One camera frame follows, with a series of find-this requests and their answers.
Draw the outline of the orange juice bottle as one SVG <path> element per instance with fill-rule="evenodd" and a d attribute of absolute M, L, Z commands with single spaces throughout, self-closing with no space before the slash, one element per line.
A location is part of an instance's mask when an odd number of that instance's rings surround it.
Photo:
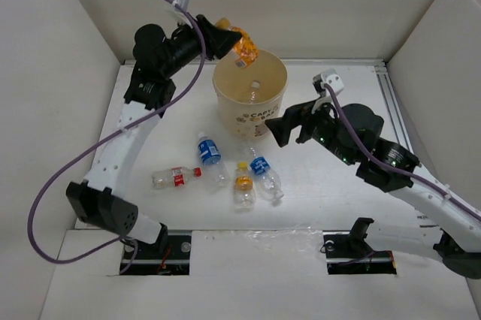
<path fill-rule="evenodd" d="M 245 69 L 254 63 L 259 56 L 259 49 L 247 32 L 237 26 L 233 26 L 225 17 L 219 19 L 215 23 L 215 27 L 241 33 L 241 39 L 232 47 L 226 58 L 232 60 L 240 69 Z"/>

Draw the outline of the beige capybara paper bin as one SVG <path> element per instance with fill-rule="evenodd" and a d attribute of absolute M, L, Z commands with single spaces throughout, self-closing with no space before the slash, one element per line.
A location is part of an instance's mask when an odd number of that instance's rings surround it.
<path fill-rule="evenodd" d="M 248 104 L 244 99 L 253 81 L 260 82 L 262 100 Z M 245 69 L 224 58 L 218 61 L 213 72 L 221 122 L 231 134 L 246 140 L 258 140 L 268 135 L 265 120 L 278 117 L 287 86 L 286 66 L 266 50 L 260 50 L 258 58 Z"/>

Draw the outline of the clear plastic bottle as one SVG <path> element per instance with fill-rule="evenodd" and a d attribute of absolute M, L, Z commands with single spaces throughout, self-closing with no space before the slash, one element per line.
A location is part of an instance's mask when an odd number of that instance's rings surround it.
<path fill-rule="evenodd" d="M 262 100 L 260 94 L 260 82 L 251 82 L 244 101 L 248 104 L 257 104 Z"/>

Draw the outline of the small blue label bottle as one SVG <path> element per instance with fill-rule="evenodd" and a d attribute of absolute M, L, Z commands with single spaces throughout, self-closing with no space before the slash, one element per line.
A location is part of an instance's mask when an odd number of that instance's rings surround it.
<path fill-rule="evenodd" d="M 247 163 L 252 174 L 261 186 L 263 195 L 273 203 L 280 202 L 284 196 L 281 181 L 269 161 L 252 143 L 244 146 Z"/>

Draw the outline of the yellow cap orange label bottle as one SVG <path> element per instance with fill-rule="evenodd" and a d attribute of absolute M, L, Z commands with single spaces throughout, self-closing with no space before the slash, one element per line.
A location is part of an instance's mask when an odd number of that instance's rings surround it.
<path fill-rule="evenodd" d="M 256 194 L 253 178 L 246 162 L 238 162 L 234 180 L 234 205 L 236 211 L 247 211 L 254 207 Z"/>

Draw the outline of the large blue label bottle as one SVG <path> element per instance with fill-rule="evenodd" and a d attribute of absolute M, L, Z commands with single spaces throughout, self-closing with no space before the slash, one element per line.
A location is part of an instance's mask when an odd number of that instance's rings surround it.
<path fill-rule="evenodd" d="M 198 134 L 198 154 L 209 179 L 218 187 L 226 187 L 230 180 L 223 157 L 215 141 L 204 132 Z"/>

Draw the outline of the red label cola bottle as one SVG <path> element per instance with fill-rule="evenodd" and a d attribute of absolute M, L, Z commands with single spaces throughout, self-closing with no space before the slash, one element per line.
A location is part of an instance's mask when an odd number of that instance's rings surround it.
<path fill-rule="evenodd" d="M 190 180 L 202 175 L 200 168 L 175 167 L 151 174 L 154 189 L 176 188 L 186 185 Z"/>

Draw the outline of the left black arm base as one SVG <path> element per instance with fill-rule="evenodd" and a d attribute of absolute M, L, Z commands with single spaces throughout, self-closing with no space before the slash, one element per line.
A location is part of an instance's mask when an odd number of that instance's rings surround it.
<path fill-rule="evenodd" d="M 138 251 L 127 242 L 123 244 L 119 272 L 124 276 L 187 276 L 192 248 L 191 231 L 172 231 L 164 252 L 151 245 L 138 244 Z"/>

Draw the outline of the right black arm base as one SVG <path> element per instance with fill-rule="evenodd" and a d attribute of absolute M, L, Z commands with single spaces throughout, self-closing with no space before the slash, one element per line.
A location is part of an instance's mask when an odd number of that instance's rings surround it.
<path fill-rule="evenodd" d="M 391 251 L 375 251 L 366 243 L 349 239 L 347 231 L 323 233 L 320 252 L 325 256 L 329 275 L 396 275 Z"/>

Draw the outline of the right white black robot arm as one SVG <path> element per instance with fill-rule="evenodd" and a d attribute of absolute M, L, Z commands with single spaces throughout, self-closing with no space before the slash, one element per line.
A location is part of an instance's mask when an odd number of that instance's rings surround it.
<path fill-rule="evenodd" d="M 345 165 L 356 165 L 365 183 L 409 204 L 428 224 L 402 227 L 359 217 L 341 248 L 355 262 L 395 250 L 431 258 L 468 279 L 480 278 L 480 211 L 441 184 L 419 158 L 380 136 L 384 120 L 363 104 L 340 106 L 313 101 L 289 107 L 266 126 L 277 144 L 315 140 Z"/>

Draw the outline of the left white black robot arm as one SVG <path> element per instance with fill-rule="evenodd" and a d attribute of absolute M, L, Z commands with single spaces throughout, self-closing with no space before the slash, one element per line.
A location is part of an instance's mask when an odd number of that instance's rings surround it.
<path fill-rule="evenodd" d="M 117 124 L 97 163 L 81 183 L 71 182 L 66 196 L 78 219 L 121 237 L 137 240 L 151 257 L 168 246 L 168 228 L 141 214 L 125 200 L 126 186 L 136 158 L 150 132 L 163 117 L 176 86 L 172 77 L 198 56 L 207 60 L 226 56 L 241 39 L 240 32 L 220 29 L 198 15 L 194 25 L 180 24 L 170 37 L 155 24 L 135 33 L 136 60 Z"/>

